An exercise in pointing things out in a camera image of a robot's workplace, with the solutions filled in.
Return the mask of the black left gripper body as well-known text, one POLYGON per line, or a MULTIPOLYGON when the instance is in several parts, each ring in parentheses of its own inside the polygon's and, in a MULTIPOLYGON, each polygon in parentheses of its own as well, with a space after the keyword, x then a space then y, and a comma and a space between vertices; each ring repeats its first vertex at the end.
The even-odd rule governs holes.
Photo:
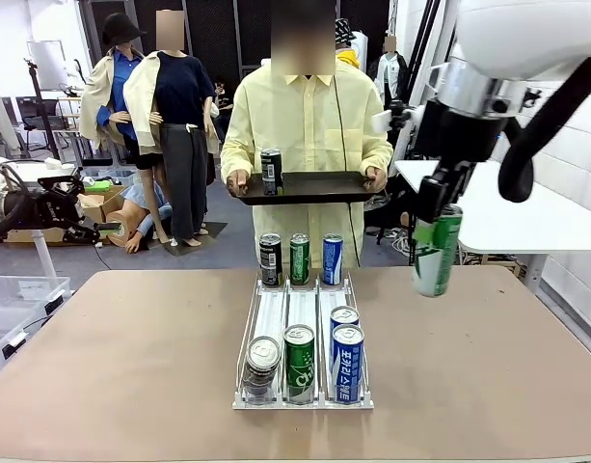
POLYGON ((60 190, 42 190, 21 196, 17 228, 69 228, 82 223, 82 206, 77 196, 60 190))

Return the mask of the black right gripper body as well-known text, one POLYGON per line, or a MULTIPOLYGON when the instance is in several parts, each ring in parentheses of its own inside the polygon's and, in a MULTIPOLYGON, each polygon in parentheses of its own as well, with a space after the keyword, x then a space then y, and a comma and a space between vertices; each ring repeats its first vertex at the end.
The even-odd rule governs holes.
POLYGON ((413 155, 444 163, 488 160, 508 119, 478 119, 452 112, 436 99, 428 100, 417 129, 413 155))

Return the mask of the person's left hand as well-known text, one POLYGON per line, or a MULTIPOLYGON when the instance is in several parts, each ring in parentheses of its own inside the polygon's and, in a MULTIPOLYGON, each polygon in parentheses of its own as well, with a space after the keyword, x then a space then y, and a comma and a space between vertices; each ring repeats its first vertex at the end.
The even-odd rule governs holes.
POLYGON ((386 169, 369 166, 365 170, 364 177, 364 188, 367 192, 376 194, 386 188, 388 181, 386 169))

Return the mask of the person's right hand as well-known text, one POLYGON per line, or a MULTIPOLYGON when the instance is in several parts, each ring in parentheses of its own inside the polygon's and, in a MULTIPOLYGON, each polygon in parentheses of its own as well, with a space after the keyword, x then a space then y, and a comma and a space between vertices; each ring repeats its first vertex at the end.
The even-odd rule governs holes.
POLYGON ((250 174, 246 170, 235 170, 227 177, 227 189, 232 197, 242 197, 248 191, 250 174))

